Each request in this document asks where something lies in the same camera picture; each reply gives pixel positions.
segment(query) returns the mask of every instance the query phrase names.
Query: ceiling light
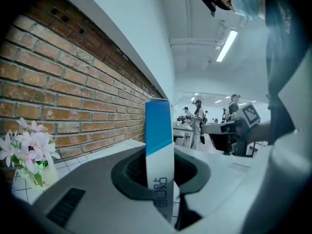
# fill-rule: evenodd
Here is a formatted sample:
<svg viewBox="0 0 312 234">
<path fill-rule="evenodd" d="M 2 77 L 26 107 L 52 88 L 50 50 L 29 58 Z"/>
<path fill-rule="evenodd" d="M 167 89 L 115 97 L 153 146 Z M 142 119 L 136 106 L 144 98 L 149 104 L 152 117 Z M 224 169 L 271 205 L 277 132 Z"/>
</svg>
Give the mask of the ceiling light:
<svg viewBox="0 0 312 234">
<path fill-rule="evenodd" d="M 235 37 L 237 36 L 238 32 L 231 30 L 228 39 L 226 40 L 218 58 L 216 59 L 217 62 L 222 62 L 223 58 L 225 57 L 226 53 L 230 49 L 230 46 L 235 40 Z"/>
</svg>

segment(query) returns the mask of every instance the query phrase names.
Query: white tile floor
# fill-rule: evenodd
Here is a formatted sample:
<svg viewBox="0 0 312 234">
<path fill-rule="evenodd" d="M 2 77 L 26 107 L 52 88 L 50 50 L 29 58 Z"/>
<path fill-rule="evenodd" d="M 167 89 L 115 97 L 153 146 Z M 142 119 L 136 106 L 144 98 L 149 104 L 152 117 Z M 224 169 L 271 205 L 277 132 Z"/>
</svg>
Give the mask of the white tile floor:
<svg viewBox="0 0 312 234">
<path fill-rule="evenodd" d="M 124 150 L 130 149 L 133 147 L 139 147 L 139 146 L 144 146 L 144 145 L 145 144 L 142 142 L 139 142 L 133 139 L 128 139 L 122 143 L 119 143 L 113 147 L 104 149 L 102 151 L 98 151 L 93 154 L 88 154 L 86 156 L 81 156 L 79 158 L 73 158 L 71 160 L 56 163 L 55 168 L 57 169 L 57 172 L 58 172 L 58 178 L 59 179 L 63 178 L 64 176 L 68 175 L 71 171 L 73 171 L 75 168 L 77 168 L 81 164 L 84 164 L 90 160 L 108 156 L 108 155 L 115 154 L 118 152 L 122 152 Z M 36 190 L 31 189 L 26 183 L 26 180 L 20 177 L 17 172 L 15 173 L 15 177 L 14 177 L 13 185 L 12 185 L 12 194 L 15 197 L 22 199 L 32 205 L 42 193 L 43 193 L 42 191 L 36 191 Z M 175 225 L 177 221 L 177 213 L 178 213 L 178 209 L 180 205 L 179 203 L 180 199 L 178 195 L 179 195 L 179 188 L 175 184 L 172 225 Z"/>
</svg>

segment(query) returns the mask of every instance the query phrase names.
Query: blue face mask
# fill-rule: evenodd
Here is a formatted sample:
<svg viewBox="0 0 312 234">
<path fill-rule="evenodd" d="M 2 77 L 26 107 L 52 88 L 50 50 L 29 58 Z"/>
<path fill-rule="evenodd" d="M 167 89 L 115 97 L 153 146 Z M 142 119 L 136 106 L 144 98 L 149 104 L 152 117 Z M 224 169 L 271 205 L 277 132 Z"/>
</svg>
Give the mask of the blue face mask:
<svg viewBox="0 0 312 234">
<path fill-rule="evenodd" d="M 260 0 L 231 0 L 231 3 L 236 14 L 249 20 L 257 17 L 260 13 Z"/>
</svg>

